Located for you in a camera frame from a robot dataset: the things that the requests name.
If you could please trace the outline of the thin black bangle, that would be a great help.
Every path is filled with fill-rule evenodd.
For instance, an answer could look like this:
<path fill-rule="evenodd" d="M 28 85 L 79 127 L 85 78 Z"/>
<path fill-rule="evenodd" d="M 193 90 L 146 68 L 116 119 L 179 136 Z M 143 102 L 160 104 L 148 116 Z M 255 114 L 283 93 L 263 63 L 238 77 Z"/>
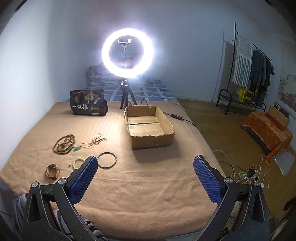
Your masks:
<path fill-rule="evenodd" d="M 117 156 L 112 152 L 102 152 L 97 156 L 98 166 L 101 169 L 110 169 L 117 163 Z"/>

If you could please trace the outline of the white power strip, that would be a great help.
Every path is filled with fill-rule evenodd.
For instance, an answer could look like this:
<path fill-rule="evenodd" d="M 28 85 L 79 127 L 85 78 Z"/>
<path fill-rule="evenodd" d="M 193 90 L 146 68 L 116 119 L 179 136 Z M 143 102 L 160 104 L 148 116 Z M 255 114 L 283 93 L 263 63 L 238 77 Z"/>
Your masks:
<path fill-rule="evenodd" d="M 239 176 L 243 180 L 256 180 L 258 177 L 259 171 L 256 169 L 249 169 L 246 173 L 240 172 Z"/>

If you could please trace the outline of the tan bed blanket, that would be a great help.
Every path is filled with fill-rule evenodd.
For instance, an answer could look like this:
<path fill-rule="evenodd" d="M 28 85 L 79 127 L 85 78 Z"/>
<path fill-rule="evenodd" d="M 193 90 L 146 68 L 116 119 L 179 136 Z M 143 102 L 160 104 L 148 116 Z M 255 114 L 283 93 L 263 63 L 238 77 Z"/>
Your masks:
<path fill-rule="evenodd" d="M 175 130 L 169 147 L 133 150 L 119 103 L 110 102 L 104 117 L 74 115 L 58 102 L 25 135 L 1 170 L 1 180 L 15 194 L 27 193 L 35 181 L 50 184 L 49 164 L 61 177 L 78 157 L 99 158 L 98 168 L 77 211 L 105 235 L 151 239 L 201 230 L 212 203 L 193 169 L 196 156 L 220 170 L 216 157 L 185 112 L 175 103 L 158 107 L 183 120 L 171 119 Z"/>

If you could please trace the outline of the black snack bag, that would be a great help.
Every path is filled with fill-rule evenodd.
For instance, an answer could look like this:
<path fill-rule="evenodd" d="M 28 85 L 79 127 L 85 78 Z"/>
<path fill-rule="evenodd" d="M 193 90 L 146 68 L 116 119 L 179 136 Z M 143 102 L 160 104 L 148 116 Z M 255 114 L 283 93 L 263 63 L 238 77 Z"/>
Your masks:
<path fill-rule="evenodd" d="M 108 112 L 104 90 L 71 90 L 70 107 L 75 115 L 106 116 Z"/>

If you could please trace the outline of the open cardboard box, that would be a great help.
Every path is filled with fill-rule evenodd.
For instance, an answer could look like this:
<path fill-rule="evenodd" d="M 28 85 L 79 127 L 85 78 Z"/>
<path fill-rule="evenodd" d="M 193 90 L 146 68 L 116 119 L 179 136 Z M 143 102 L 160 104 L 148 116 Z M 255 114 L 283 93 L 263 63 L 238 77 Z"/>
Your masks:
<path fill-rule="evenodd" d="M 125 108 L 124 115 L 133 150 L 173 144 L 174 127 L 157 106 L 131 105 Z"/>

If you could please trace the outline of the wooden box on orange cloth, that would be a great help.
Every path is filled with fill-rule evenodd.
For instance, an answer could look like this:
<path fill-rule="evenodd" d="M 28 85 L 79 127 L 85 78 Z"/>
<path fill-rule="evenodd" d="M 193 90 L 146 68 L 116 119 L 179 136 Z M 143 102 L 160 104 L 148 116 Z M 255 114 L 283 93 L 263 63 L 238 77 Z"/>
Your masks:
<path fill-rule="evenodd" d="M 265 116 L 274 123 L 281 131 L 287 129 L 290 119 L 282 114 L 277 108 L 269 106 L 268 111 L 265 113 Z"/>

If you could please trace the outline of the yellow black box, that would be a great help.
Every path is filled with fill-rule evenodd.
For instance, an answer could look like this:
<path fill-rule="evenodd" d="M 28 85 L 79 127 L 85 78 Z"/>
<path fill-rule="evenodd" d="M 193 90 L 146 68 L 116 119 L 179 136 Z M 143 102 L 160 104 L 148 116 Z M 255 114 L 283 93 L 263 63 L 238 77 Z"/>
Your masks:
<path fill-rule="evenodd" d="M 243 104 L 251 104 L 253 100 L 254 93 L 246 88 L 239 87 L 237 90 L 238 101 Z"/>

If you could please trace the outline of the black clothes rack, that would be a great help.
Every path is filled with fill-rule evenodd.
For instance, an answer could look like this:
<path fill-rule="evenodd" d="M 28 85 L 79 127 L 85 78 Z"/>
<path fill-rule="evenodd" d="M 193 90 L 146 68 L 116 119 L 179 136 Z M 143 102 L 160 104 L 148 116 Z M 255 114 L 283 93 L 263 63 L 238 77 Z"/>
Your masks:
<path fill-rule="evenodd" d="M 272 59 L 235 29 L 229 78 L 219 91 L 216 107 L 225 115 L 266 111 L 264 101 L 273 74 Z"/>

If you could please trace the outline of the black tripod stand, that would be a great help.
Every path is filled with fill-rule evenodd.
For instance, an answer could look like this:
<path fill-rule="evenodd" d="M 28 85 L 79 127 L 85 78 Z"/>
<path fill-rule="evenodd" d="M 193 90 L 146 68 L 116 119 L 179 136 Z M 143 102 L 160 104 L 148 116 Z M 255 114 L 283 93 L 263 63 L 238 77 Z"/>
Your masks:
<path fill-rule="evenodd" d="M 122 98 L 121 98 L 120 109 L 128 107 L 128 97 L 129 96 L 132 98 L 133 105 L 137 105 L 137 102 L 135 100 L 134 94 L 133 94 L 132 89 L 130 87 L 129 81 L 127 79 L 123 78 L 120 81 L 120 87 L 122 89 Z"/>

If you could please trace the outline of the folded floral quilt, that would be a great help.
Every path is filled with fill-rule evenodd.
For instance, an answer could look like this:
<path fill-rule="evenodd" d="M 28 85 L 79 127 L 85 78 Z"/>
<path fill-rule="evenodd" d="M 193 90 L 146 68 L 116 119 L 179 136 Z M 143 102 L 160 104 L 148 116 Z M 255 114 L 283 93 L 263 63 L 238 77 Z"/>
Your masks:
<path fill-rule="evenodd" d="M 102 64 L 91 66 L 86 72 L 88 85 L 118 84 L 121 80 L 124 78 L 110 73 Z"/>

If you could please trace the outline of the blue patterned bed sheet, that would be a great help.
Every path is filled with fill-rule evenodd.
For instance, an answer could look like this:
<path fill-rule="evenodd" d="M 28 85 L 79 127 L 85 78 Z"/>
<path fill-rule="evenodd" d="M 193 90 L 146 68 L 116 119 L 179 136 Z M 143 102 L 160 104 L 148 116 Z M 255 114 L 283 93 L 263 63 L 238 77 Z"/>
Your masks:
<path fill-rule="evenodd" d="M 160 80 L 130 81 L 130 88 L 136 101 L 145 99 L 147 101 L 162 101 L 178 103 L 176 97 Z M 86 90 L 104 90 L 104 97 L 107 101 L 121 101 L 123 90 L 120 81 L 113 82 L 92 82 L 87 85 Z"/>

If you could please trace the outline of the dark hanging clothes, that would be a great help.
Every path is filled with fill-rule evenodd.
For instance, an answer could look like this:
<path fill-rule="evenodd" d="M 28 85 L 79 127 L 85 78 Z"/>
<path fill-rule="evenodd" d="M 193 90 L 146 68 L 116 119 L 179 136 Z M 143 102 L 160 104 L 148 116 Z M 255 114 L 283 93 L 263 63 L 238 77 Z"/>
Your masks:
<path fill-rule="evenodd" d="M 253 51 L 249 90 L 254 93 L 252 101 L 262 107 L 270 87 L 271 61 L 259 50 Z"/>

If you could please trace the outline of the white striped towel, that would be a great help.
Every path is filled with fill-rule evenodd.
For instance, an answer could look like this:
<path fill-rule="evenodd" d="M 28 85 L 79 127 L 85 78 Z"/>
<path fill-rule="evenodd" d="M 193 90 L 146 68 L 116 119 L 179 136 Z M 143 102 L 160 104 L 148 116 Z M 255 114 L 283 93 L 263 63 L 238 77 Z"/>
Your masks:
<path fill-rule="evenodd" d="M 232 82 L 239 87 L 247 88 L 251 65 L 253 44 L 240 33 L 236 35 L 234 70 Z"/>

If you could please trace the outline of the phone holder clamp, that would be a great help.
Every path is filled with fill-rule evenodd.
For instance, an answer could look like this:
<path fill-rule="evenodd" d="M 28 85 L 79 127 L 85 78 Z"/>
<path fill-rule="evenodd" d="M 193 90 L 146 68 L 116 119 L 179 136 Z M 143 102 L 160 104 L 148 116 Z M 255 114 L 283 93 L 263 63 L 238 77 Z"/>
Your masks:
<path fill-rule="evenodd" d="M 118 44 L 121 44 L 123 47 L 126 47 L 131 42 L 132 42 L 132 39 L 127 39 L 127 40 L 119 39 L 118 40 Z"/>

